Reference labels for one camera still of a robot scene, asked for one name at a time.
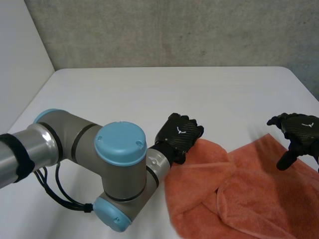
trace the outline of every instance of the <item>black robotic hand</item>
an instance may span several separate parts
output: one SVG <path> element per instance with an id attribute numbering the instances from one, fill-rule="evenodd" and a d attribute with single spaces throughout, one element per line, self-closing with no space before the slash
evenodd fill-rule
<path id="1" fill-rule="evenodd" d="M 151 148 L 162 152 L 171 165 L 173 162 L 183 164 L 185 154 L 203 133 L 204 127 L 198 126 L 195 119 L 173 113 L 156 135 L 155 145 Z"/>
<path id="2" fill-rule="evenodd" d="M 318 163 L 319 118 L 302 114 L 286 114 L 273 117 L 267 125 L 276 125 L 290 140 L 289 150 L 277 163 L 279 170 L 286 170 L 302 155 L 311 155 Z"/>

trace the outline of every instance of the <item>black cable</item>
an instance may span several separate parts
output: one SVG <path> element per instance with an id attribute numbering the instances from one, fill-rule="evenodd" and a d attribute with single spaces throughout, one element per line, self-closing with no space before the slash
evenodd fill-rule
<path id="1" fill-rule="evenodd" d="M 52 189 L 49 187 L 49 185 L 47 184 L 47 178 L 48 178 L 48 170 L 46 169 L 46 167 L 43 167 L 44 170 L 44 175 L 42 174 L 42 172 L 38 169 L 36 171 L 34 171 L 34 174 L 36 176 L 36 178 L 38 179 L 39 183 L 41 184 L 41 186 L 45 189 L 46 193 L 53 199 L 55 200 L 58 204 L 62 205 L 63 207 L 67 208 L 67 209 L 71 209 L 74 211 L 84 211 L 85 213 L 90 213 L 93 210 L 93 205 L 92 204 L 82 204 L 79 203 L 77 201 L 75 201 L 74 199 L 72 199 L 62 188 L 62 185 L 60 183 L 60 179 L 59 179 L 59 169 L 60 169 L 60 163 L 57 164 L 56 166 L 56 170 L 55 170 L 55 180 L 56 183 L 58 185 L 59 190 L 61 191 L 61 193 L 66 197 L 66 199 L 68 199 L 69 201 L 63 200 L 62 198 L 60 198 L 58 195 L 56 195 Z"/>
<path id="2" fill-rule="evenodd" d="M 60 162 L 58 162 L 56 164 L 56 169 L 55 169 L 55 181 L 56 184 L 58 185 L 58 188 L 60 189 L 61 193 L 63 194 L 63 196 L 68 199 L 70 202 L 76 203 L 78 205 L 84 206 L 84 204 L 79 203 L 77 201 L 75 201 L 74 199 L 72 199 L 69 195 L 67 195 L 67 193 L 64 191 L 64 189 L 62 188 L 62 185 L 60 183 L 60 179 L 59 179 L 59 169 L 60 169 Z"/>
<path id="3" fill-rule="evenodd" d="M 58 204 L 64 206 L 65 208 L 71 209 L 71 210 L 76 210 L 76 211 L 82 211 L 82 209 L 80 207 L 78 207 L 77 205 L 74 205 L 68 201 L 65 201 L 63 199 L 61 199 L 59 196 L 57 196 L 52 189 L 48 186 L 48 184 L 45 181 L 45 176 L 42 174 L 42 172 L 40 170 L 37 170 L 34 172 L 38 181 L 40 182 L 40 184 L 42 185 L 42 187 L 45 189 L 46 193 L 53 199 L 55 200 Z"/>

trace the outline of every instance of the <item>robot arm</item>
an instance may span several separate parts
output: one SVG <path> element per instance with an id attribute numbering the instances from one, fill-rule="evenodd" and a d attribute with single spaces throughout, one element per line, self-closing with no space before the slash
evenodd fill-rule
<path id="1" fill-rule="evenodd" d="M 0 188 L 44 166 L 72 160 L 101 176 L 103 192 L 93 210 L 106 225 L 123 232 L 172 163 L 184 163 L 202 134 L 195 120 L 172 114 L 155 145 L 147 148 L 143 130 L 133 123 L 102 127 L 66 111 L 47 110 L 26 130 L 0 136 Z"/>

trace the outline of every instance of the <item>gray concrete wall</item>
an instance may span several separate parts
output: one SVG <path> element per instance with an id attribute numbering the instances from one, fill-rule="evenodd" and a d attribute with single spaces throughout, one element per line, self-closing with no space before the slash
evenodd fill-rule
<path id="1" fill-rule="evenodd" d="M 56 70 L 284 66 L 319 99 L 319 0 L 25 2 Z"/>

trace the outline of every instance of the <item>white wall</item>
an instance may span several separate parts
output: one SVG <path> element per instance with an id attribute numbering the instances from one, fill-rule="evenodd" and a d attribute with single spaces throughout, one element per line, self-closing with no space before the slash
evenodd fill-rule
<path id="1" fill-rule="evenodd" d="M 0 0 L 0 133 L 54 73 L 23 0 Z"/>

